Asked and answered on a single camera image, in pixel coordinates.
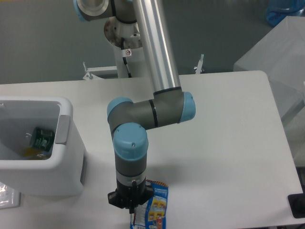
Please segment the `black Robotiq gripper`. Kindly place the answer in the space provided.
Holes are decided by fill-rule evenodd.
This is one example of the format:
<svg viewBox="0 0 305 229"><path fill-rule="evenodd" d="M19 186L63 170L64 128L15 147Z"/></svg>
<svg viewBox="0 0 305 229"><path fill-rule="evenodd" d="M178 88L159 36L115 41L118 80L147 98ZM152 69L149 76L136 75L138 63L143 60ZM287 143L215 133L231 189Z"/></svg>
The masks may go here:
<svg viewBox="0 0 305 229"><path fill-rule="evenodd" d="M129 209L130 214L134 214L136 207L154 196L153 187L146 185L145 180L139 184L133 181L130 186L122 184L119 180L116 180L116 183L116 190L108 193L108 202L115 207Z"/></svg>

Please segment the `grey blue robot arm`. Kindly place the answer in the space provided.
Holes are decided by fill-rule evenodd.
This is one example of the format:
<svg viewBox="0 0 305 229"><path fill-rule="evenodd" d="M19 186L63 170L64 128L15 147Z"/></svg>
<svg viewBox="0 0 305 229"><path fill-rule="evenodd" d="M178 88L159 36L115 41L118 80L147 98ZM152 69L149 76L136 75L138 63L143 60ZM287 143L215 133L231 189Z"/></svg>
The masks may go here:
<svg viewBox="0 0 305 229"><path fill-rule="evenodd" d="M160 0L76 0L73 5L84 21L114 17L123 25L138 27L153 99L135 103L120 97L107 107L117 183L108 202L134 213L154 196L153 188L146 184L147 131L193 119L195 101L181 88Z"/></svg>

